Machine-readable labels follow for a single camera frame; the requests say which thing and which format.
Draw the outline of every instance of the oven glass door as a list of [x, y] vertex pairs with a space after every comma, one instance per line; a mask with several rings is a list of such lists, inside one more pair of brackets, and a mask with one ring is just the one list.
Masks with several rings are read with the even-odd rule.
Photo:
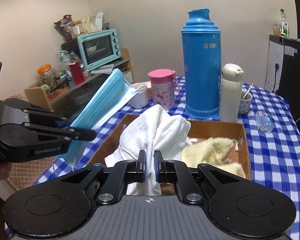
[[88, 65], [113, 55], [110, 35], [84, 41], [82, 44]]

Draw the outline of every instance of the screw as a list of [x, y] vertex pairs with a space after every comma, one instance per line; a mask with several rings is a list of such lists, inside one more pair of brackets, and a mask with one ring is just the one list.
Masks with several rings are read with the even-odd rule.
[[197, 193], [191, 193], [191, 194], [186, 195], [186, 199], [191, 202], [197, 202], [201, 199], [201, 196]]
[[98, 196], [98, 199], [100, 199], [103, 202], [108, 202], [114, 199], [114, 196], [109, 193], [104, 193]]

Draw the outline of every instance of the patterned cup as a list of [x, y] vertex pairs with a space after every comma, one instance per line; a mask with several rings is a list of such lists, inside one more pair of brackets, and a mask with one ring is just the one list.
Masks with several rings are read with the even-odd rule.
[[240, 105], [239, 105], [239, 114], [246, 114], [247, 112], [249, 112], [249, 109], [250, 109], [252, 94], [248, 93], [248, 95], [246, 95], [245, 99], [242, 99], [246, 92], [247, 91], [243, 91], [243, 90], [241, 92], [241, 100], [240, 100]]

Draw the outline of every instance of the tablecloth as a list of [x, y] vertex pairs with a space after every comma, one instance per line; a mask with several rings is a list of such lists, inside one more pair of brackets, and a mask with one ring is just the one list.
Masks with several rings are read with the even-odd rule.
[[[181, 114], [189, 118], [185, 111], [185, 78], [178, 77], [180, 91], [176, 92], [176, 106], [169, 110], [170, 115]], [[290, 237], [300, 240], [300, 133], [290, 114], [287, 101], [262, 88], [254, 86], [250, 93], [253, 95], [250, 111], [246, 115], [238, 116], [238, 123], [243, 123], [248, 140], [251, 161], [252, 180], [283, 192], [290, 197], [297, 208], [297, 217], [291, 227]], [[126, 104], [115, 113], [100, 129], [96, 139], [87, 145], [76, 169], [82, 168], [93, 156], [103, 140], [117, 126], [126, 113], [140, 114], [152, 106], [143, 109], [133, 109]], [[255, 121], [256, 111], [266, 111], [272, 115], [275, 128], [272, 133], [258, 132]], [[71, 168], [58, 159], [54, 169], [48, 169], [35, 184], [53, 179], [71, 171]]]

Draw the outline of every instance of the white mug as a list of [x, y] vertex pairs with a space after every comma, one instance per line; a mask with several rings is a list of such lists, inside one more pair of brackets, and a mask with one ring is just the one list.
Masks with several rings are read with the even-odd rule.
[[147, 91], [146, 83], [135, 83], [131, 85], [133, 88], [137, 89], [137, 93], [130, 100], [130, 105], [133, 108], [143, 108], [149, 103], [149, 96]]

